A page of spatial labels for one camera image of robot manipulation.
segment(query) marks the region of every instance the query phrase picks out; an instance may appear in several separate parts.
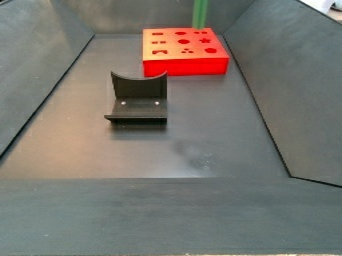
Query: white surface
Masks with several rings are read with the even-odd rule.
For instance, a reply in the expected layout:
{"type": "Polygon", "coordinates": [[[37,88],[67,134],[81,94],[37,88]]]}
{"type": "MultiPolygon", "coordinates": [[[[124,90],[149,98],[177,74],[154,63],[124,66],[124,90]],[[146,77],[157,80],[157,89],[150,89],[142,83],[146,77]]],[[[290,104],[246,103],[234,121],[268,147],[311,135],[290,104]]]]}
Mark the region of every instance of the white surface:
{"type": "Polygon", "coordinates": [[[301,0],[304,3],[309,4],[320,12],[328,13],[336,0],[301,0]]]}

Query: green pole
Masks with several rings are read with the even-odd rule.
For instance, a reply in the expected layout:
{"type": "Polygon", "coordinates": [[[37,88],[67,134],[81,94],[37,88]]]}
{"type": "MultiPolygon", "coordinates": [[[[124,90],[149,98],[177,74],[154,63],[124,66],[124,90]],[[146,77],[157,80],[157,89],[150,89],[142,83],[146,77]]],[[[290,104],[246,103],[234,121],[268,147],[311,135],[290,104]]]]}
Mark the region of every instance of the green pole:
{"type": "Polygon", "coordinates": [[[204,29],[208,19],[209,0],[194,0],[193,27],[204,29]]]}

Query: bin floor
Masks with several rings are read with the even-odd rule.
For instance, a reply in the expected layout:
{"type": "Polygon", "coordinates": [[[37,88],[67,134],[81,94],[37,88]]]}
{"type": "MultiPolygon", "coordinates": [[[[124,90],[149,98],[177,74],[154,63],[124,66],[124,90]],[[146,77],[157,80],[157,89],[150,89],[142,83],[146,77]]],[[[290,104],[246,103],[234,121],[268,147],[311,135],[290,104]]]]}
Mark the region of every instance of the bin floor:
{"type": "Polygon", "coordinates": [[[115,128],[110,73],[142,77],[142,37],[98,36],[3,159],[0,179],[288,177],[244,77],[169,78],[166,127],[115,128]]]}

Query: red block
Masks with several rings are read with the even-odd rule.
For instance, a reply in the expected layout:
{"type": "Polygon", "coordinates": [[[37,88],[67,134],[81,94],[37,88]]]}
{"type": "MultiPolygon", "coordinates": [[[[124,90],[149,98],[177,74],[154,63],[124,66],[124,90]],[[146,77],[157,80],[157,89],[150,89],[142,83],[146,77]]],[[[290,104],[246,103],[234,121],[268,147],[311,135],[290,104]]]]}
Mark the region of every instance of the red block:
{"type": "Polygon", "coordinates": [[[145,76],[226,74],[230,56],[212,28],[144,30],[145,76]]]}

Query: hole in red block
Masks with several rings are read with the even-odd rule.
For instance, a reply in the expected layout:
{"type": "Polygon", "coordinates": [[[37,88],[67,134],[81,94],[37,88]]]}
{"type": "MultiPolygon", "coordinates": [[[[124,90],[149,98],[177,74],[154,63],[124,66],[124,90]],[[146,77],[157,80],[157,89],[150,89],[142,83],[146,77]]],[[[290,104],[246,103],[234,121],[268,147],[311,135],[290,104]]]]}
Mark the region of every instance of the hole in red block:
{"type": "Polygon", "coordinates": [[[194,51],[192,51],[189,48],[185,48],[185,50],[182,51],[182,53],[194,53],[194,51]]]}
{"type": "Polygon", "coordinates": [[[202,42],[202,44],[209,44],[212,42],[212,39],[202,38],[200,41],[202,42]]]}
{"type": "Polygon", "coordinates": [[[205,51],[208,53],[217,53],[218,52],[218,50],[216,48],[208,48],[208,49],[205,49],[205,51]]]}
{"type": "Polygon", "coordinates": [[[164,54],[168,54],[168,50],[156,50],[153,51],[153,54],[158,54],[158,53],[164,53],[164,54]]]}
{"type": "Polygon", "coordinates": [[[178,42],[180,42],[181,44],[189,44],[189,43],[190,43],[190,41],[189,41],[188,39],[181,39],[181,40],[178,40],[178,42]]]}

